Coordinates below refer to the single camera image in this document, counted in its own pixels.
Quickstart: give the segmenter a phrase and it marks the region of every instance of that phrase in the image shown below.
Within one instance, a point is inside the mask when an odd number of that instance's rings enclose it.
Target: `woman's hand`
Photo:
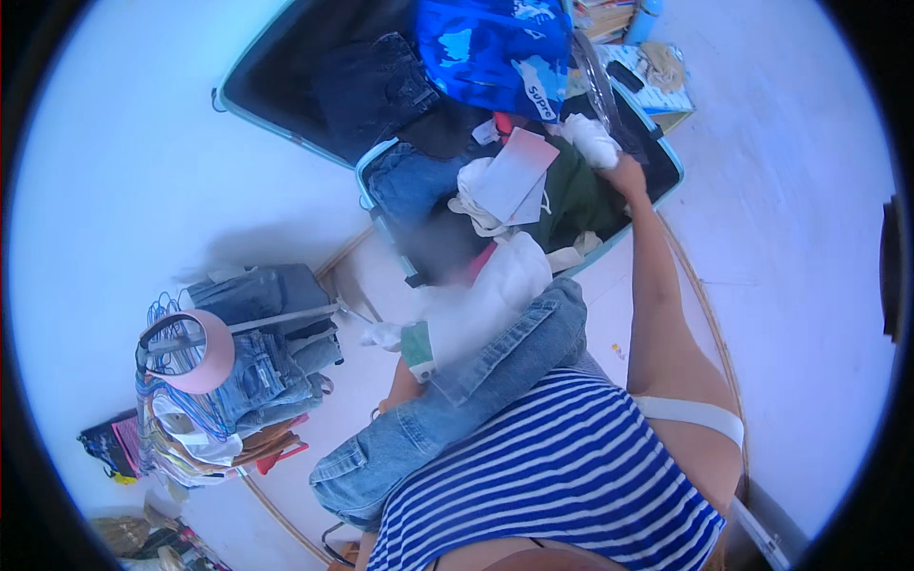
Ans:
[[[610,181],[612,186],[625,196],[629,204],[647,198],[644,170],[630,154],[621,154],[616,168],[600,169],[597,173]]]

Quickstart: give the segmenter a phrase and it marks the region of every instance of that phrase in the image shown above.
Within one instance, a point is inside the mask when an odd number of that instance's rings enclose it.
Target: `person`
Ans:
[[[632,211],[626,389],[588,354],[402,479],[356,569],[698,569],[741,474],[737,401],[686,324],[643,170],[598,171]],[[402,363],[382,416],[421,398]]]

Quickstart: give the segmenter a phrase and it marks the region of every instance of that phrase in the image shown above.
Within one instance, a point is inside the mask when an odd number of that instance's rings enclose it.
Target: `suitcase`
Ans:
[[[327,160],[353,168],[361,190],[360,205],[369,212],[377,230],[390,243],[403,250],[395,240],[395,223],[376,204],[368,193],[367,173],[389,149],[396,137],[375,145],[355,164],[347,163],[335,150],[335,144],[326,128],[327,118],[322,116],[316,100],[308,100],[309,70],[326,51],[341,47],[351,41],[372,41],[389,31],[411,36],[412,0],[291,0],[251,41],[238,61],[213,89],[213,107],[229,111],[246,121],[275,132]],[[663,131],[635,102],[632,94],[616,79],[602,70],[592,49],[579,51],[581,67],[590,63],[598,78],[591,77],[595,95],[591,101],[595,108],[606,106],[611,90],[619,120],[637,138],[647,156],[645,166],[648,195],[654,207],[670,196],[682,182],[683,166]],[[613,228],[604,233],[603,244],[585,257],[585,262],[562,272],[571,276],[587,268],[593,261],[610,250],[631,229],[631,224]],[[409,257],[401,254],[400,261],[406,273],[406,282],[418,287],[427,282],[421,268]]]

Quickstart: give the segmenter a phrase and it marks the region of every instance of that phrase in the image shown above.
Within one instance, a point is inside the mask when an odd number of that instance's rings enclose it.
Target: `blue and white striped shirt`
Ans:
[[[724,523],[628,393],[554,369],[391,493],[368,569],[422,569],[503,537],[576,545],[628,569],[698,569]]]

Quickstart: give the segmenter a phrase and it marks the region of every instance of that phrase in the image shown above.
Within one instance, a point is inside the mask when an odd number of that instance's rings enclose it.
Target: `blue camouflage bag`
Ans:
[[[558,121],[571,46],[561,0],[419,0],[416,39],[429,79],[450,97]]]

